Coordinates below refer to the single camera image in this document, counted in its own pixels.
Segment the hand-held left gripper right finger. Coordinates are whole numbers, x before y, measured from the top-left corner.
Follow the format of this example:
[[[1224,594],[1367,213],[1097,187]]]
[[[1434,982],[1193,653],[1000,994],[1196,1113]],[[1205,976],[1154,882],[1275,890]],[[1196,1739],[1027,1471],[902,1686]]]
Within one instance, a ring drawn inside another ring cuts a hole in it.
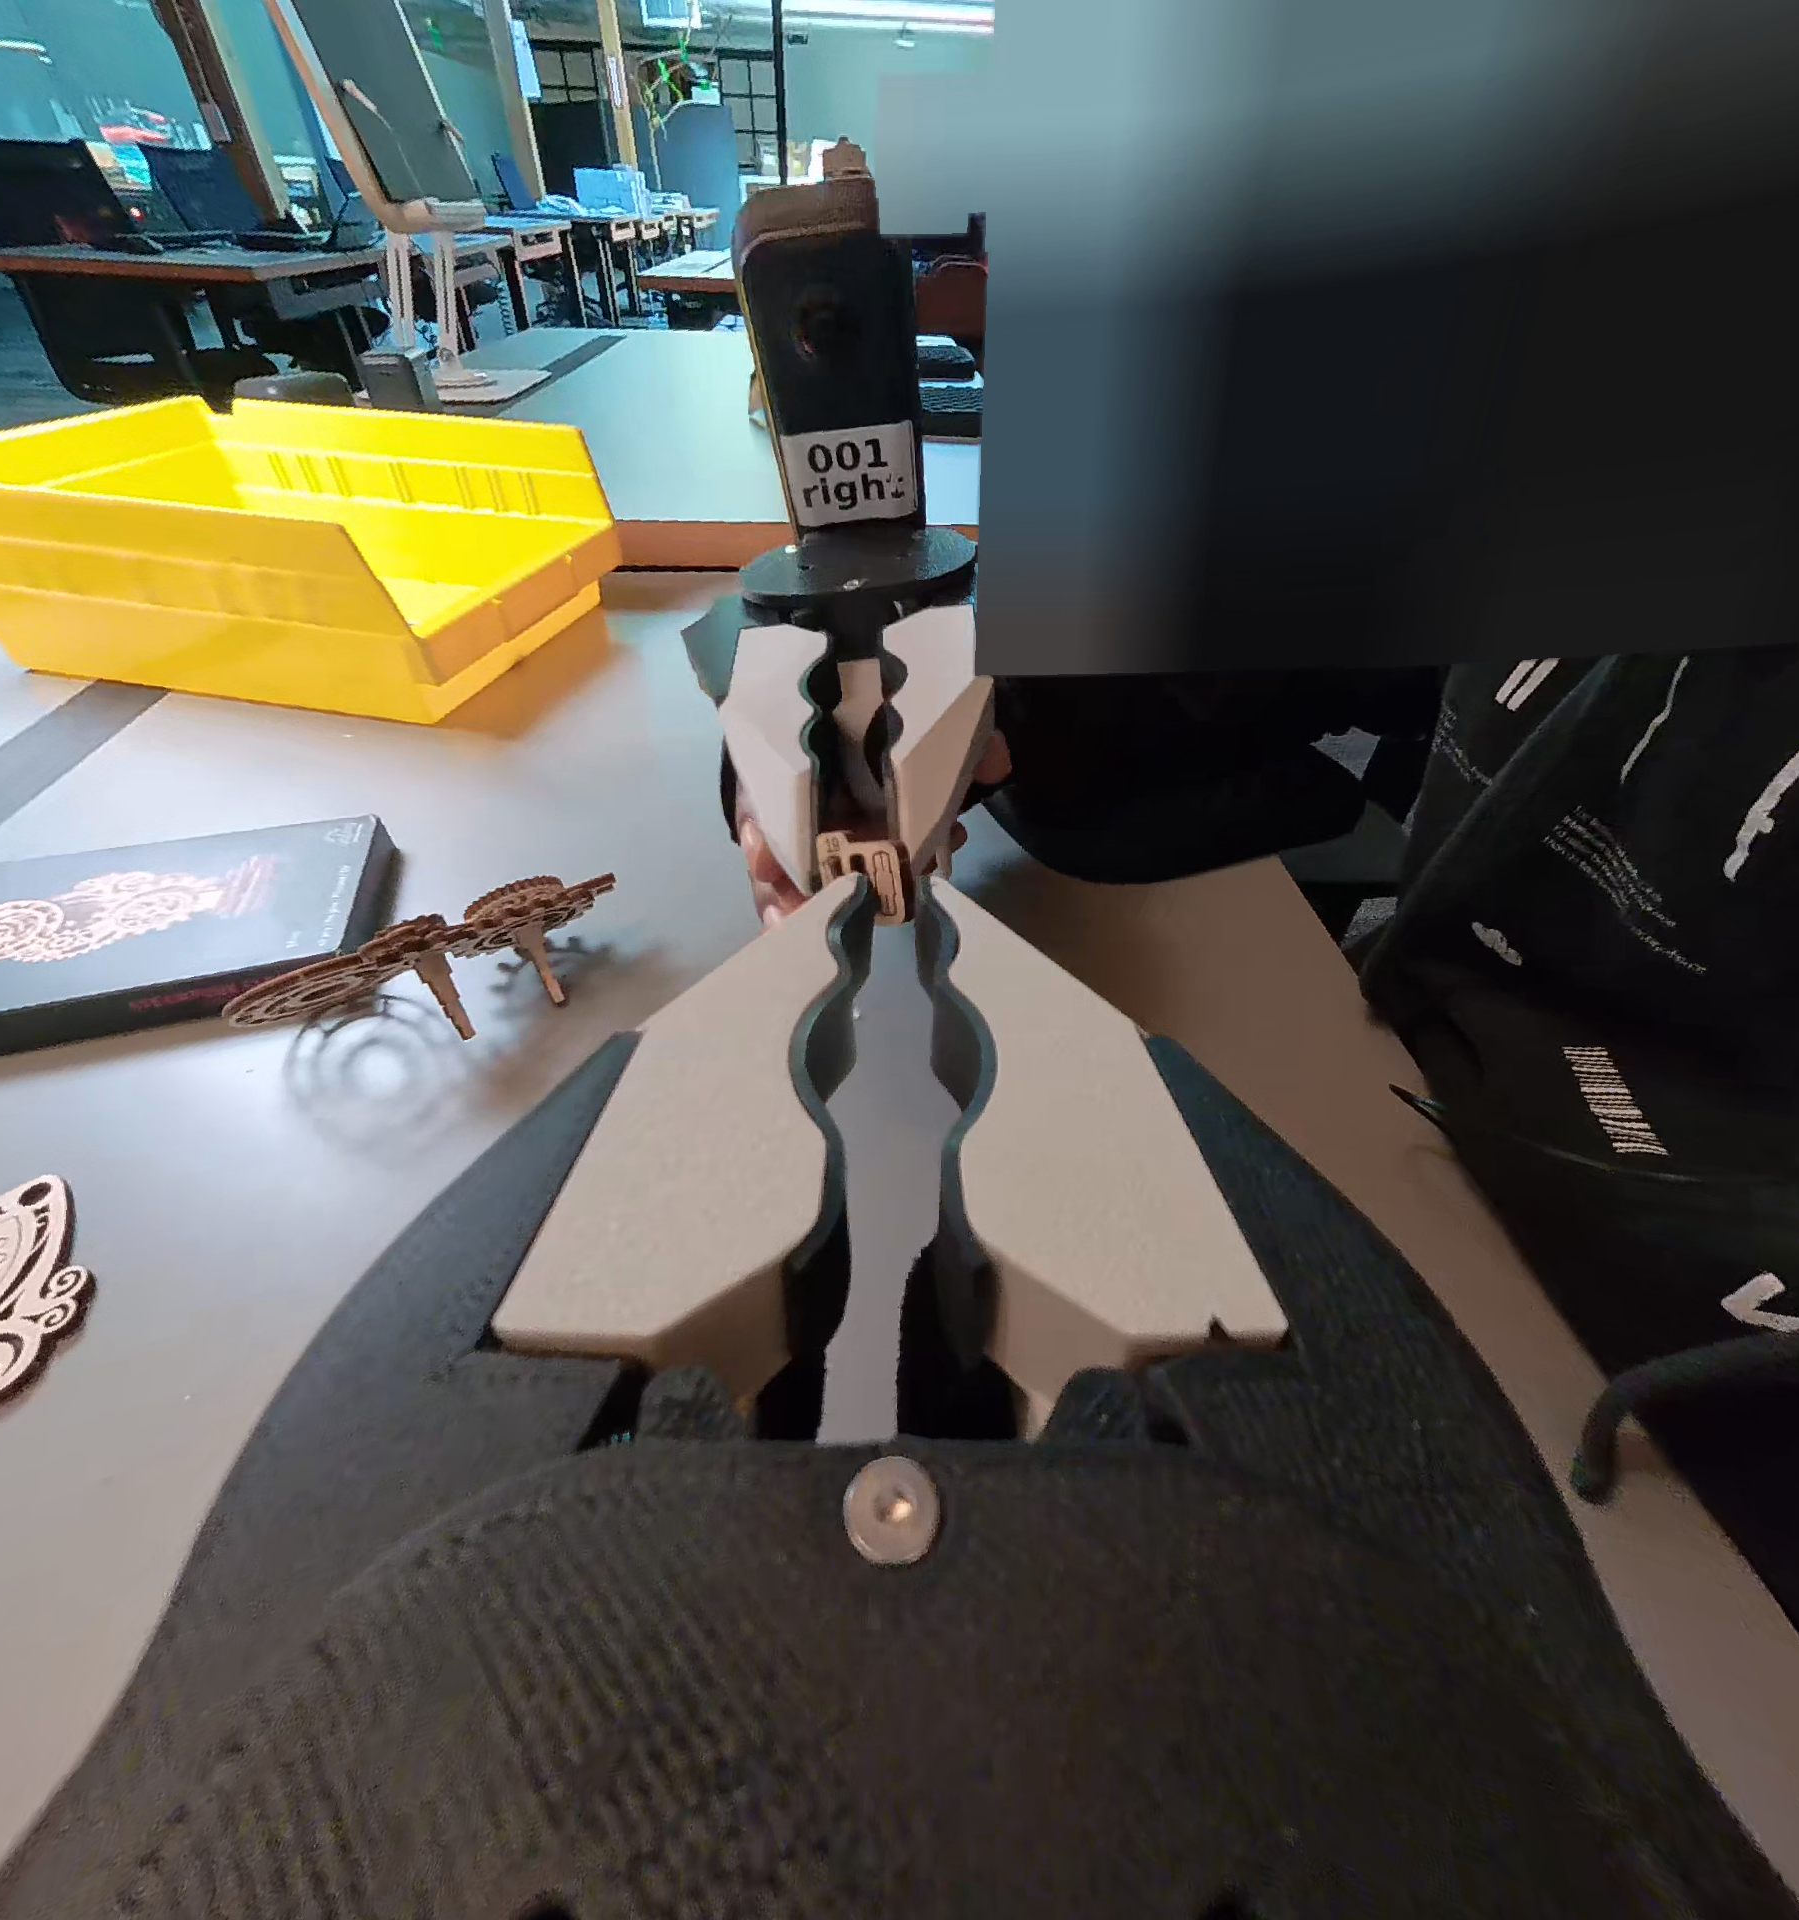
[[[1276,1352],[1285,1311],[1167,1083],[1167,1049],[954,885],[920,893],[954,1103],[930,1243],[960,1376],[1042,1429],[1078,1376]]]

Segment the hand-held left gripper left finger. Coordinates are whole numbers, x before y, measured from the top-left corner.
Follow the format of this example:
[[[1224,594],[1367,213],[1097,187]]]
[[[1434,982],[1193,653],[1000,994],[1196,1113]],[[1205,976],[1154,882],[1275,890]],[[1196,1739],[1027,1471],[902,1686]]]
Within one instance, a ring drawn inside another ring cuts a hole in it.
[[[870,882],[830,882],[648,1018],[490,1331],[520,1356],[711,1368],[751,1402],[839,1331],[830,1094],[857,1063]]]

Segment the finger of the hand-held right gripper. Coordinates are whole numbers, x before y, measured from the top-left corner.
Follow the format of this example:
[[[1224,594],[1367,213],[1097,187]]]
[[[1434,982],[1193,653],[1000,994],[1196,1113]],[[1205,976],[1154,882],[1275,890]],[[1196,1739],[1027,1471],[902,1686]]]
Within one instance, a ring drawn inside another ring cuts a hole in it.
[[[878,648],[887,843],[903,885],[930,875],[996,732],[994,678],[978,670],[973,608],[923,608]]]
[[[811,673],[830,641],[793,623],[741,629],[730,684],[720,706],[724,752],[748,814],[791,885],[809,897],[818,875],[818,760],[811,735],[821,706]]]

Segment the person's right forearm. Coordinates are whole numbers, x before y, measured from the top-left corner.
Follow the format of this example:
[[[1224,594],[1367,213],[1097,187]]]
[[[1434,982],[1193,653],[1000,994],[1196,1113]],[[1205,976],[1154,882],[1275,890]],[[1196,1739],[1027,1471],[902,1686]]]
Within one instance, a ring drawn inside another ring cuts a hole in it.
[[[1367,811],[1336,735],[1416,739],[1437,669],[1000,678],[966,805],[1085,882],[1169,882],[1331,843]]]

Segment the person's right hand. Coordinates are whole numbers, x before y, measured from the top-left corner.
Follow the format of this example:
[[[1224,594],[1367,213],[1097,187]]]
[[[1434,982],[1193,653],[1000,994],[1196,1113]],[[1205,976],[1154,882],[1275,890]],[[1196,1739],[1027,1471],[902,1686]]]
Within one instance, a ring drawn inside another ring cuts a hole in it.
[[[751,907],[760,924],[770,930],[785,918],[791,918],[806,903],[806,894],[793,882],[793,878],[779,864],[776,852],[766,848],[766,837],[758,820],[745,808],[736,808],[736,848],[744,855]]]

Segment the wood-edged grey table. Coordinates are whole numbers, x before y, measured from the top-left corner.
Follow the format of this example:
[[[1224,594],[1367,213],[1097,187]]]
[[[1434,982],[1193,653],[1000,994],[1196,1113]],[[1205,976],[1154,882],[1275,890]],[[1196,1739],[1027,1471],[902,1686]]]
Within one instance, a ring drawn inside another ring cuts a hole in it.
[[[602,518],[632,571],[741,571],[793,536],[733,331],[617,331],[503,414],[235,402],[211,427],[248,503],[332,518],[414,583],[517,572]]]

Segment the wooden gear assembly with pegs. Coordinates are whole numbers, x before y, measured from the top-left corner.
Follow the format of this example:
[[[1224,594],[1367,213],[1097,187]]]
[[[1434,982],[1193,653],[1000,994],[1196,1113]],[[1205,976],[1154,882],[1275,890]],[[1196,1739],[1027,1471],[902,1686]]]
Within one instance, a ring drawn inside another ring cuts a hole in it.
[[[553,1006],[566,1006],[566,988],[553,973],[548,934],[578,921],[614,885],[617,878],[609,870],[576,882],[559,878],[503,882],[471,902],[459,921],[414,916],[383,927],[350,955],[253,985],[221,1007],[221,1019],[235,1030],[308,1024],[354,1010],[396,976],[414,973],[453,1031],[471,1042],[478,1031],[457,991],[453,960],[511,952],[530,966]]]

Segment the person's black printed hoodie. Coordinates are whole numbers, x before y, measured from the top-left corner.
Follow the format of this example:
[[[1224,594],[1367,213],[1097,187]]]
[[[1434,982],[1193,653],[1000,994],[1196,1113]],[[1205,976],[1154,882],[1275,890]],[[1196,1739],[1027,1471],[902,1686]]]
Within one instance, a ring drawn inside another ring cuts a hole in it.
[[[1364,995],[1604,1376],[1799,1630],[1799,648],[1448,679]]]

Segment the yellow plastic bin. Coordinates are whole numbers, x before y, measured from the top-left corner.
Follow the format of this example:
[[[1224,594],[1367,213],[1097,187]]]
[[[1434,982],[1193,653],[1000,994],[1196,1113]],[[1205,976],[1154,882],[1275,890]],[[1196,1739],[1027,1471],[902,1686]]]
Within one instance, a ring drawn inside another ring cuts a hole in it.
[[[0,433],[26,670],[439,724],[624,562],[560,424],[171,398]]]

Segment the black puzzle box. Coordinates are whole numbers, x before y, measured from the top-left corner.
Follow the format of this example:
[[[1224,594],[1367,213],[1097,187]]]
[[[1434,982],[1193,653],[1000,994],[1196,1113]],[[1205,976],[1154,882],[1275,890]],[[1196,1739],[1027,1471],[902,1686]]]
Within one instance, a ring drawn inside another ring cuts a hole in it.
[[[396,863],[372,814],[0,863],[0,1060],[217,1018],[345,955]]]

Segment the black laptop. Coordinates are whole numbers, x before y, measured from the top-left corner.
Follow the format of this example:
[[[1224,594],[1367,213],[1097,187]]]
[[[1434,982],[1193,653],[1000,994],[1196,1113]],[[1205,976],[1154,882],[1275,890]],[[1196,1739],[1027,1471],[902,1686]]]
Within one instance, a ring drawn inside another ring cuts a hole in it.
[[[0,249],[154,255],[84,140],[0,138]]]
[[[248,255],[309,255],[317,235],[299,226],[262,225],[262,213],[221,150],[139,150],[154,192],[180,226],[171,238],[192,249],[226,246]]]

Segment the dark wooden table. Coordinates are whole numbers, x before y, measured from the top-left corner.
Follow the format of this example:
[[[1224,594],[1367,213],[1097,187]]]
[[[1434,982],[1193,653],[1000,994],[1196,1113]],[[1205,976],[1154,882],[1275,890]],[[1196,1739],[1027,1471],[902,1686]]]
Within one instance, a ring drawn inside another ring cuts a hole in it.
[[[257,378],[260,348],[239,341],[239,323],[253,317],[309,326],[317,368],[357,372],[371,348],[357,314],[383,298],[380,268],[372,250],[0,250],[0,275],[71,398],[96,407],[199,398],[217,413],[241,378]]]

